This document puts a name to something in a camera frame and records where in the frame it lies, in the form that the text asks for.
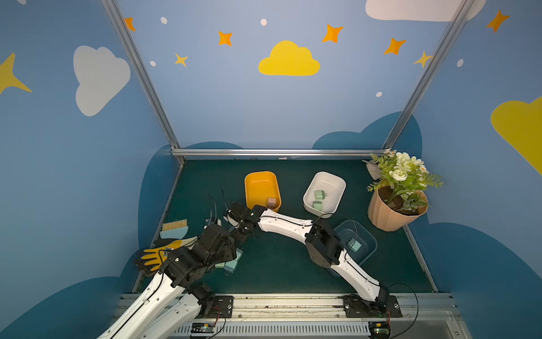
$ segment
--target glove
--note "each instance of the glove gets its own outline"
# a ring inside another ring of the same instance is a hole
[[[167,254],[170,251],[176,250],[181,246],[186,246],[192,249],[192,246],[196,242],[197,237],[176,240],[176,239],[158,239],[154,242],[155,245],[166,244],[162,247],[149,248],[147,250],[139,251],[137,258],[134,260],[134,264],[138,270],[143,271],[143,274],[150,277],[158,272],[160,265],[166,261]]]

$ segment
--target mint green plug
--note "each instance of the mint green plug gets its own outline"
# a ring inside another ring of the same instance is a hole
[[[322,211],[322,209],[323,209],[323,205],[322,205],[322,202],[321,202],[321,201],[315,201],[315,202],[313,202],[313,203],[312,203],[312,207],[313,207],[314,209],[319,210],[319,211]]]
[[[316,200],[323,200],[326,198],[324,191],[314,191],[314,196],[316,197]]]

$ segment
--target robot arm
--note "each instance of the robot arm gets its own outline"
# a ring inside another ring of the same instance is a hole
[[[232,204],[226,212],[228,221],[240,225],[256,223],[265,232],[279,233],[305,244],[311,260],[340,274],[367,302],[368,311],[386,312],[388,289],[352,260],[333,228],[323,220],[295,219],[258,205],[252,210],[241,208],[238,203]]]
[[[230,232],[217,224],[208,226],[192,248],[183,246],[168,252],[166,261],[141,296],[98,338],[137,339],[142,335],[145,339],[165,338],[177,324],[198,314],[209,314],[214,294],[208,287],[192,283],[217,263],[235,258],[235,240]],[[177,303],[151,325],[185,289],[188,293],[182,298],[183,303]]]
[[[139,338],[149,323],[184,292],[183,287],[171,287],[171,283],[163,272],[155,274],[139,298],[98,339]]]

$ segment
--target yellow star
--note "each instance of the yellow star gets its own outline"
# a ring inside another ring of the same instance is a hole
[[[188,58],[187,56],[185,57],[180,57],[177,53],[175,53],[175,55],[177,56],[177,61],[175,62],[175,64],[178,64],[178,63],[182,63],[184,65],[184,67],[186,67],[186,64],[184,63],[184,61],[186,60],[186,58]]]
[[[13,75],[13,64],[15,63],[15,53],[10,56],[0,65],[0,94],[8,87],[17,87],[23,91],[32,92],[27,86],[19,81]]]
[[[227,44],[229,46],[231,46],[231,42],[230,42],[230,38],[231,38],[231,33],[222,33],[222,32],[218,32],[220,34],[220,42],[218,43],[219,45],[222,45],[222,44]]]
[[[425,51],[423,51],[422,57],[415,63],[421,63],[422,68],[425,68],[425,63],[427,62],[427,60],[431,59],[432,57],[433,57],[432,55],[429,55],[429,56],[425,55]]]
[[[499,26],[501,26],[502,22],[506,19],[508,19],[510,15],[502,15],[501,10],[497,12],[497,15],[495,16],[495,19],[493,19],[487,27],[493,28],[493,31],[496,32],[499,29]]]
[[[394,38],[391,38],[390,47],[384,52],[384,54],[387,53],[394,53],[395,55],[399,54],[399,49],[401,46],[406,42],[406,40],[403,41],[397,41]]]
[[[132,20],[134,20],[134,18],[124,18],[124,21],[126,21],[126,26],[128,27],[128,29],[133,30],[135,32],[136,29],[134,28]]]
[[[322,42],[326,41],[333,41],[334,43],[337,43],[337,38],[339,37],[339,32],[342,30],[342,27],[333,28],[330,25],[327,25],[327,34],[322,40]]]

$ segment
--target white bowl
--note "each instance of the white bowl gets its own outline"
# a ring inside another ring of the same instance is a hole
[[[303,205],[305,206],[305,209],[312,214],[321,216],[322,218],[329,218],[332,213],[337,211],[345,189],[346,182],[343,178],[328,172],[318,172],[312,179],[311,184],[303,196]],[[320,190],[324,191],[326,194],[325,199],[316,200],[314,191]],[[312,207],[314,201],[320,201],[322,203],[322,211]]]

